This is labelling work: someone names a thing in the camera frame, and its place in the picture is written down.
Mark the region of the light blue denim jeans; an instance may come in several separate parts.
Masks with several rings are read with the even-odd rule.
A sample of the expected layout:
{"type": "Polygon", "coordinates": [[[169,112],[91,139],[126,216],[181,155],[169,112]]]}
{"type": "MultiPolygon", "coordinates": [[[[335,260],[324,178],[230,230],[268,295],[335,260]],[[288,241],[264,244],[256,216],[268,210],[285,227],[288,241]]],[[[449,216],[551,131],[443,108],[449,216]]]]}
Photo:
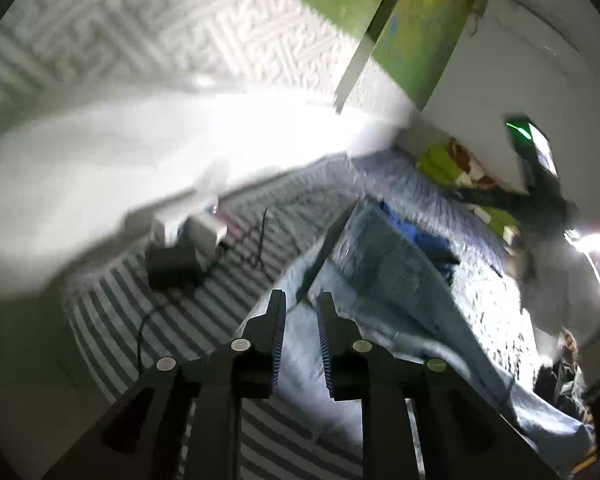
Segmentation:
{"type": "Polygon", "coordinates": [[[583,424],[558,411],[494,363],[460,312],[446,281],[367,198],[346,208],[280,284],[290,296],[278,396],[308,426],[362,450],[353,405],[330,400],[314,301],[334,296],[337,312],[398,358],[440,358],[515,426],[547,465],[565,476],[588,450],[583,424]]]}

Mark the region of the striped blue white quilt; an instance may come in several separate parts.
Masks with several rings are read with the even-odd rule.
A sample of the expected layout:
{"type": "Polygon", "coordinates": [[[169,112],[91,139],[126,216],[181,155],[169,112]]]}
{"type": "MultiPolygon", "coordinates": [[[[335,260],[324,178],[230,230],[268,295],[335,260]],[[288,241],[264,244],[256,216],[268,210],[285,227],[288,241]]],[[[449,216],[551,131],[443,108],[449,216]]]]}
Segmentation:
{"type": "Polygon", "coordinates": [[[224,344],[273,282],[363,194],[452,243],[474,244],[486,260],[486,279],[498,280],[495,236],[407,159],[393,152],[326,159],[223,200],[230,249],[193,289],[152,290],[139,247],[68,281],[69,324],[105,398],[121,396],[140,365],[166,354],[196,359],[224,344]]]}

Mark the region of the black clothes pile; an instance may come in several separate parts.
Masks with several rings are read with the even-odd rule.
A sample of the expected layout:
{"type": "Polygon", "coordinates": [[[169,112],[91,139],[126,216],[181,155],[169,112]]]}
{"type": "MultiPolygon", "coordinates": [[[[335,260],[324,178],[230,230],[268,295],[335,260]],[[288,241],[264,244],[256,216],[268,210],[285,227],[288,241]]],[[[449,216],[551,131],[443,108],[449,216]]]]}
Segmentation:
{"type": "Polygon", "coordinates": [[[558,411],[588,424],[590,409],[581,399],[582,374],[577,363],[578,346],[573,334],[563,328],[558,339],[559,356],[550,365],[542,365],[533,392],[558,411]]]}

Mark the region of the stacked green floral blankets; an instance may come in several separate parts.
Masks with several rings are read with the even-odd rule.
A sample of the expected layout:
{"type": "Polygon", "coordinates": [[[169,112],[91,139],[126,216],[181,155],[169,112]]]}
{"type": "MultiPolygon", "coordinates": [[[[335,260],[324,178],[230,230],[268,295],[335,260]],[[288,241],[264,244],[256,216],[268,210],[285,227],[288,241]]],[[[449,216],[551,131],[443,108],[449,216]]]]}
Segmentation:
{"type": "MultiPolygon", "coordinates": [[[[498,188],[498,182],[454,138],[427,148],[419,156],[416,167],[431,181],[444,188],[478,188],[486,191],[498,188]]],[[[468,209],[507,244],[519,233],[516,220],[503,209],[478,205],[469,205],[468,209]]]]}

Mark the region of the folded blue grey garment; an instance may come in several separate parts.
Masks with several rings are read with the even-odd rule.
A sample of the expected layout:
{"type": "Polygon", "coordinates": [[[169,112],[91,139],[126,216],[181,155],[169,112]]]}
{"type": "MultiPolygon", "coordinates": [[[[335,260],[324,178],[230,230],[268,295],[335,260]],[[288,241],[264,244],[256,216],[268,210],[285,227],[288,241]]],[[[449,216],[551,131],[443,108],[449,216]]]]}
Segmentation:
{"type": "Polygon", "coordinates": [[[391,225],[418,247],[442,278],[451,284],[460,259],[453,254],[450,242],[446,238],[431,234],[420,226],[416,226],[415,223],[401,218],[383,200],[378,203],[378,207],[388,217],[391,225]]]}

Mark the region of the black power adapter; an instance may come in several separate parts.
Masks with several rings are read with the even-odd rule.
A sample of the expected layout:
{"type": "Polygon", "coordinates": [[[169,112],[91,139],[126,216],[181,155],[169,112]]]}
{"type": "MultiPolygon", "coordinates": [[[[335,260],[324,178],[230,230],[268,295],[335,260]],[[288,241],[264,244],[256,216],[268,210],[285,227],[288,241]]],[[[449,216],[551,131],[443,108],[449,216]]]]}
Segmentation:
{"type": "Polygon", "coordinates": [[[152,290],[193,289],[206,277],[193,246],[150,246],[144,256],[147,281],[152,290]]]}

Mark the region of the white power strip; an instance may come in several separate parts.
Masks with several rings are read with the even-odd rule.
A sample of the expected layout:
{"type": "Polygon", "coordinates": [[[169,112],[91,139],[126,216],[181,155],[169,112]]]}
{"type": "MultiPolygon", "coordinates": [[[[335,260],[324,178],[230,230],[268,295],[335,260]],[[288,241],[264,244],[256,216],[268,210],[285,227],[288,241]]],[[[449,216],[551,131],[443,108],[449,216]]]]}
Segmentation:
{"type": "Polygon", "coordinates": [[[150,237],[159,247],[190,243],[211,258],[227,236],[228,226],[214,213],[213,204],[173,205],[156,212],[151,219],[150,237]]]}

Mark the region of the green landscape wall painting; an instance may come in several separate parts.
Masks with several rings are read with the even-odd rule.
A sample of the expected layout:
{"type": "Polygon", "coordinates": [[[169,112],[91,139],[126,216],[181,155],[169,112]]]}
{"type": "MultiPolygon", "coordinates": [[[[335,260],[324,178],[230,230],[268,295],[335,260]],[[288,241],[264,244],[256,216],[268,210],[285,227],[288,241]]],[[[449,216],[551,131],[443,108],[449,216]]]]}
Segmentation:
{"type": "MultiPolygon", "coordinates": [[[[360,39],[381,0],[301,0],[350,36],[360,39]]],[[[448,65],[471,15],[488,0],[398,0],[373,59],[421,110],[448,65]]]]}

